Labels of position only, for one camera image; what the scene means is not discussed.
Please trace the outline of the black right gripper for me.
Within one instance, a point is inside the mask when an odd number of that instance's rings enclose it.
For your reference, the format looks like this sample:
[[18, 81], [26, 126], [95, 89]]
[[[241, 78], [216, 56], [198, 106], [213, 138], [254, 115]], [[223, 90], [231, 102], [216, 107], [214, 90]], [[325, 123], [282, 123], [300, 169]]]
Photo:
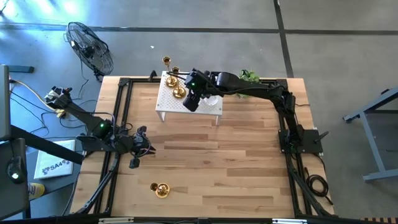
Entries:
[[203, 73], [199, 70], [191, 70], [185, 79], [184, 84], [188, 88], [188, 94], [183, 101], [183, 105], [191, 112], [197, 110], [201, 99], [211, 96], [208, 85], [210, 82], [208, 74], [208, 71]]

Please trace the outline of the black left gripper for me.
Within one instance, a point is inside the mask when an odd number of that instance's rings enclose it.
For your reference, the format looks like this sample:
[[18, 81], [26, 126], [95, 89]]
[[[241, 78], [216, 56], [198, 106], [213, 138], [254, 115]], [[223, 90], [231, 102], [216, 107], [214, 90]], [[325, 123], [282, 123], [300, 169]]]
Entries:
[[129, 142], [127, 145], [127, 151], [132, 156], [129, 163], [130, 169], [138, 168], [140, 165], [140, 157], [143, 155], [155, 154], [155, 148], [153, 146], [148, 147], [148, 141], [146, 138], [146, 126], [141, 126], [137, 129], [136, 133], [129, 136]]

